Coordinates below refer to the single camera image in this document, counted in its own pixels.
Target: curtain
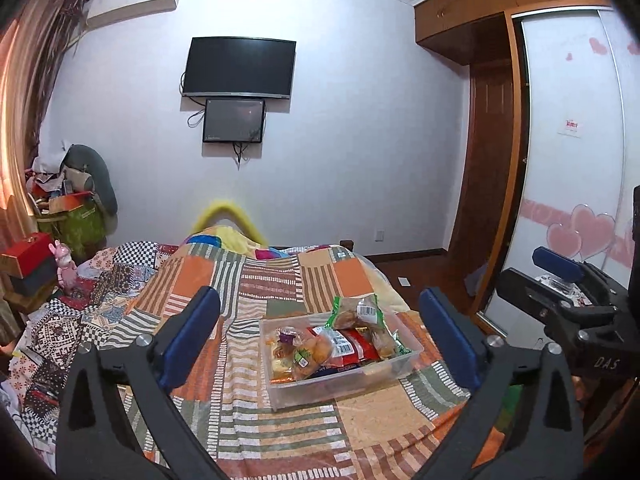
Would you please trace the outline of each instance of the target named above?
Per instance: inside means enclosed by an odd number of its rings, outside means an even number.
[[[40,124],[82,4],[28,0],[0,39],[0,250],[36,230],[24,170],[37,152]],[[0,299],[9,286],[3,276]],[[8,319],[0,301],[0,345],[15,332]]]

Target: patchwork bedspread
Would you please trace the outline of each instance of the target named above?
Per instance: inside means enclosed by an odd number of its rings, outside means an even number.
[[[46,392],[62,389],[78,343],[119,348],[155,333],[202,285],[218,290],[222,316],[172,397],[231,478],[408,479],[468,397],[449,377],[417,314],[401,303],[387,306],[404,311],[399,316],[425,348],[413,374],[360,396],[271,410],[258,348],[260,318],[326,312],[334,296],[398,298],[344,248],[263,261],[208,244],[136,242],[99,253],[92,265],[101,273],[82,280],[78,298],[55,299],[38,311],[10,365],[23,431],[50,465],[58,406]],[[162,462],[131,391],[123,387],[121,393],[146,456]],[[485,447],[487,456],[498,442]]]

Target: screw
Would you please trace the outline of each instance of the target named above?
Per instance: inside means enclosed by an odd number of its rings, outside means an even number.
[[[149,346],[153,340],[154,340],[154,337],[151,334],[140,334],[136,338],[136,345]]]
[[[502,339],[499,335],[490,335],[486,339],[486,343],[493,348],[500,348],[504,346],[504,339]]]
[[[562,347],[558,343],[551,342],[546,346],[546,349],[555,355],[560,355],[562,353]]]
[[[88,354],[91,351],[91,343],[89,343],[88,341],[82,341],[79,345],[78,345],[78,351],[81,354]]]

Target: pink rabbit figurine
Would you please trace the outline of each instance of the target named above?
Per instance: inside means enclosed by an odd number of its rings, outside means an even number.
[[[61,244],[60,240],[55,241],[56,245],[49,244],[49,251],[55,256],[58,264],[58,284],[60,288],[69,294],[76,286],[78,280],[78,271],[76,264],[71,259],[71,250],[65,244]]]

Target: red box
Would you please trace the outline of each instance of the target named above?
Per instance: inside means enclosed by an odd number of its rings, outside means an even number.
[[[31,274],[48,256],[49,244],[53,243],[48,233],[32,233],[24,240],[0,253],[0,270],[16,278]]]

